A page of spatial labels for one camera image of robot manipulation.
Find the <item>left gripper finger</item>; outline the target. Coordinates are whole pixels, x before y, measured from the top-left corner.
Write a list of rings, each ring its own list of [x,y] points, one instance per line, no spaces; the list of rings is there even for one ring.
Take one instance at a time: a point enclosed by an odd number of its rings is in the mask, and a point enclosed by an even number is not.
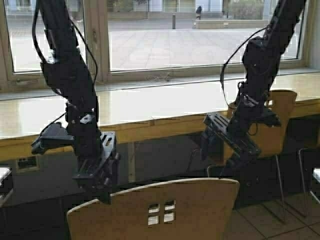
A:
[[[110,205],[112,203],[111,193],[108,189],[104,188],[85,188],[86,194],[92,198],[97,199],[103,204]]]
[[[118,184],[119,162],[121,155],[117,152],[108,160],[108,181],[106,183],[109,189],[112,189]]]

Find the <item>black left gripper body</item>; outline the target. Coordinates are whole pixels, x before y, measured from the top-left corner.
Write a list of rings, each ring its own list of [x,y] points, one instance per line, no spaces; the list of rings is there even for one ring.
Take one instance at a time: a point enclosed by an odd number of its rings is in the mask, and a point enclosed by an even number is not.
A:
[[[67,128],[74,136],[72,144],[78,160],[78,167],[73,179],[78,186],[85,188],[108,189],[108,161],[117,152],[115,131],[101,131],[94,113],[87,113],[73,121]]]

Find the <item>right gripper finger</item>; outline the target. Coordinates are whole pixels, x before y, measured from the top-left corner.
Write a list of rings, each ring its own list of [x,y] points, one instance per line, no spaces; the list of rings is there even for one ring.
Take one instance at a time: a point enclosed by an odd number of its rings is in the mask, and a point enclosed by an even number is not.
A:
[[[219,165],[221,161],[223,142],[212,132],[203,131],[200,135],[200,158]]]
[[[232,178],[238,171],[243,169],[250,162],[250,157],[247,155],[237,155],[235,153],[227,160],[222,168],[219,178]]]

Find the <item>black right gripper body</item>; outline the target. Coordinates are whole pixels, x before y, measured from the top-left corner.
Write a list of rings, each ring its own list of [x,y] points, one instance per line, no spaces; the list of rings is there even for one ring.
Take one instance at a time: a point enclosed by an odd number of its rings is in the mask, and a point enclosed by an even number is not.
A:
[[[248,131],[253,120],[262,114],[262,103],[254,99],[242,99],[238,103],[231,119],[218,112],[206,114],[203,123],[204,131],[215,133],[238,156],[246,155],[255,158],[261,152],[259,147],[251,140]]]

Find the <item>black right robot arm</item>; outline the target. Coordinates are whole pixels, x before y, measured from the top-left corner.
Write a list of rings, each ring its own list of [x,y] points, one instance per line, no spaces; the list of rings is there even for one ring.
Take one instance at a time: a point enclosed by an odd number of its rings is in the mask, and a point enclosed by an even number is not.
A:
[[[227,160],[218,178],[230,178],[238,169],[258,158],[261,149],[249,135],[253,124],[267,127],[281,126],[280,117],[265,106],[270,89],[279,72],[281,57],[285,53],[306,7],[305,0],[280,0],[273,15],[262,28],[262,36],[253,34],[247,41],[242,56],[246,71],[245,81],[238,84],[231,118],[218,112],[209,112],[204,117],[201,156],[208,157],[217,139],[223,140],[233,154]]]

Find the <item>robot base right corner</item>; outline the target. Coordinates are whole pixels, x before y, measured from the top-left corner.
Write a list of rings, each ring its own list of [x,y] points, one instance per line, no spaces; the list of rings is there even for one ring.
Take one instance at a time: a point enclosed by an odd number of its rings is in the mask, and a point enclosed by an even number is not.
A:
[[[320,169],[315,168],[312,172],[311,192],[320,199]]]

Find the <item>robot base left corner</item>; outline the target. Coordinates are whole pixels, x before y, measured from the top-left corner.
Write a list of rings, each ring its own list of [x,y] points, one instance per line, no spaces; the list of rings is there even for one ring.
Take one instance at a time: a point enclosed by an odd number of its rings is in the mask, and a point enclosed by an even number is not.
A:
[[[8,201],[14,191],[12,169],[10,167],[0,167],[0,207]]]

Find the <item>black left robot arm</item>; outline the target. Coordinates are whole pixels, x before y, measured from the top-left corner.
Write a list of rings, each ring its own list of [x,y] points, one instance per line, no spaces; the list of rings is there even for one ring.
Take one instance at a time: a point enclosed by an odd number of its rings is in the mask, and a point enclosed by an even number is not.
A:
[[[41,17],[51,56],[38,50],[46,84],[67,100],[64,118],[67,126],[54,120],[31,144],[32,154],[70,146],[77,157],[73,176],[79,188],[105,204],[112,202],[118,180],[120,155],[114,131],[98,126],[99,102],[92,75],[81,55],[77,34],[63,0],[38,0],[34,17]]]

